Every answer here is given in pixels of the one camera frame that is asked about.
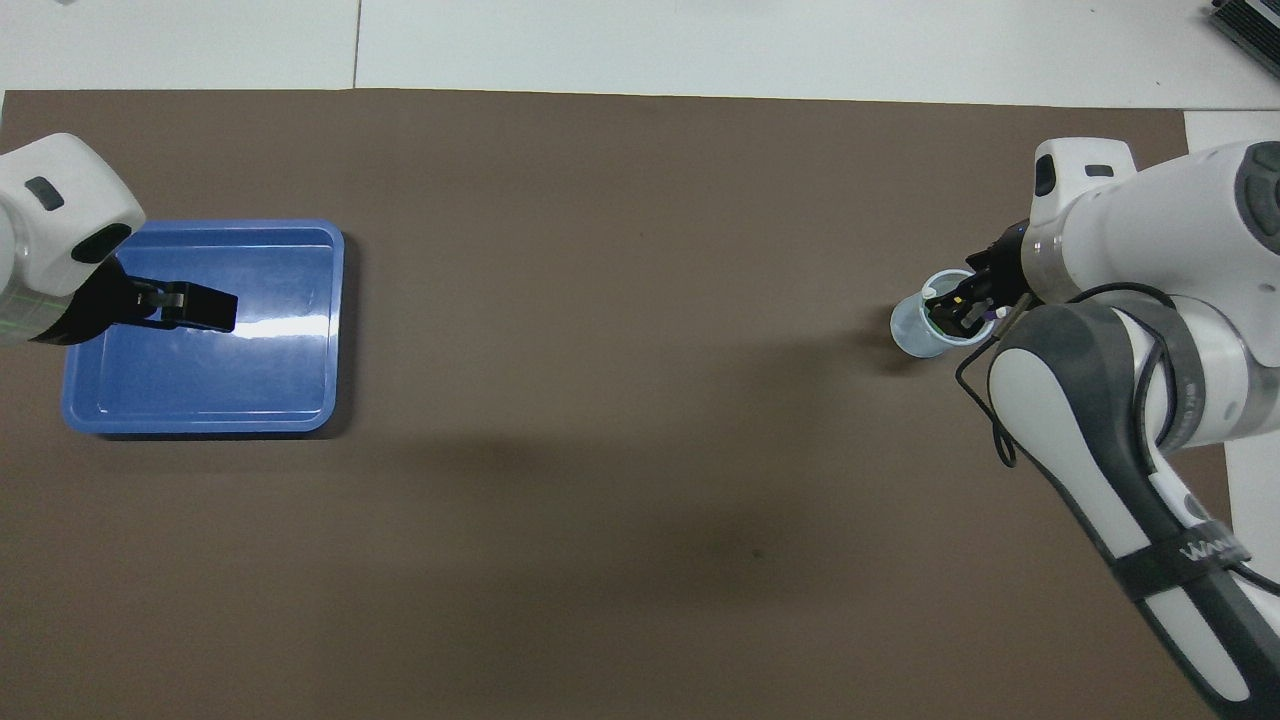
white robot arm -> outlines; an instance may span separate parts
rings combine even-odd
[[[0,346],[72,345],[113,323],[230,332],[234,296],[124,274],[115,251],[145,220],[124,182],[74,136],[0,155]]]
[[[931,329],[974,337],[991,310],[1032,306],[982,347],[997,437],[1052,482],[1220,716],[1280,717],[1280,588],[1164,457],[1280,428],[1280,142],[1140,173],[1110,140],[1036,158],[1030,218],[925,302]]]

metal device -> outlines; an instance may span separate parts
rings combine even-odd
[[[1123,142],[1057,138],[1034,178],[1030,217],[924,302],[932,331],[997,323],[956,378],[1002,460],[1050,479],[1221,717],[1280,717],[1280,584],[1165,459],[1280,428],[1280,142],[1138,172]],[[988,407],[963,373],[991,348]]]
[[[232,332],[234,295],[120,266],[115,250],[145,220],[124,182],[74,136],[0,155],[0,345],[74,345],[114,323]]]
[[[1280,1],[1213,0],[1208,19],[1213,27],[1280,76]]]

brown surface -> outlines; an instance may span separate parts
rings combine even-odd
[[[6,96],[4,150],[55,131],[152,218],[342,227],[349,392],[333,439],[113,442],[4,352],[0,717],[1208,717],[957,357],[887,337],[1041,140],[1144,167],[1179,114]]]

black cable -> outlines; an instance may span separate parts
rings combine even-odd
[[[1156,447],[1164,450],[1165,439],[1169,437],[1169,433],[1172,432],[1174,429],[1174,409],[1178,407],[1178,397],[1175,396],[1176,392],[1175,386],[1178,378],[1176,373],[1174,372],[1174,354],[1169,351],[1169,341],[1165,340],[1165,336],[1161,334],[1160,331],[1147,324],[1142,318],[1137,318],[1129,313],[1125,313],[1123,307],[1116,307],[1116,310],[1124,313],[1125,318],[1129,318],[1130,320],[1137,323],[1138,327],[1147,331],[1147,334],[1151,336],[1152,341],[1156,343],[1156,347],[1153,347],[1151,352],[1152,355],[1158,352],[1160,364],[1165,368],[1165,391],[1167,393],[1166,402],[1169,413],[1165,414],[1165,424],[1160,428],[1160,433],[1156,436]],[[1139,384],[1135,388],[1134,395],[1135,396],[1142,395],[1143,404],[1146,404],[1147,389],[1148,389],[1147,386],[1149,384],[1151,384],[1151,377],[1147,377],[1146,379],[1139,378]],[[1146,409],[1146,405],[1138,405],[1137,402],[1134,402],[1134,409],[1138,407]]]
[[[1138,373],[1138,387],[1133,393],[1133,442],[1138,448],[1138,457],[1142,460],[1143,470],[1147,475],[1156,474],[1156,460],[1151,456],[1151,446],[1147,443],[1147,393],[1151,389],[1151,379],[1156,374],[1156,366],[1164,361],[1165,351],[1157,345],[1147,354],[1147,360]]]
[[[1276,597],[1280,597],[1280,583],[1272,580],[1271,578],[1258,573],[1248,565],[1236,565],[1231,568],[1231,571],[1236,575],[1244,578],[1245,580],[1253,583],[1258,589],[1268,592]]]
[[[978,350],[974,350],[968,357],[965,357],[964,360],[960,361],[959,365],[956,365],[955,377],[956,377],[956,384],[960,386],[960,389],[965,391],[965,393],[969,395],[969,397],[974,401],[974,404],[978,405],[978,409],[982,410],[982,413],[987,416],[988,420],[991,420],[991,438],[992,442],[996,445],[996,456],[1000,457],[1000,461],[1005,465],[1005,468],[1014,468],[1018,465],[1018,451],[1014,447],[1012,436],[1009,434],[1009,430],[1005,429],[1005,425],[1000,421],[1000,418],[996,416],[996,411],[992,410],[987,405],[987,402],[982,398],[982,396],[979,396],[978,392],[973,389],[973,387],[970,387],[969,383],[965,382],[964,379],[965,369],[969,368],[969,365],[973,365],[974,360],[980,357],[983,352],[991,350],[991,347],[997,342],[1000,342],[1000,337],[997,336],[987,338],[986,342],[978,346]]]
[[[1120,290],[1129,290],[1133,292],[1140,292],[1143,295],[1155,297],[1161,305],[1169,307],[1170,310],[1178,310],[1178,305],[1174,305],[1174,299],[1169,296],[1165,291],[1160,288],[1151,287],[1149,284],[1142,283],[1106,283],[1097,287],[1091,287],[1089,290],[1076,295],[1075,297],[1068,300],[1068,302],[1083,302],[1096,295],[1102,295],[1103,292],[1115,292]]]

plastic tray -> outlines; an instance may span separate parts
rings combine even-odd
[[[113,325],[68,348],[63,418],[102,434],[303,433],[333,414],[343,237],[325,220],[151,222],[127,273],[239,297],[236,331]]]

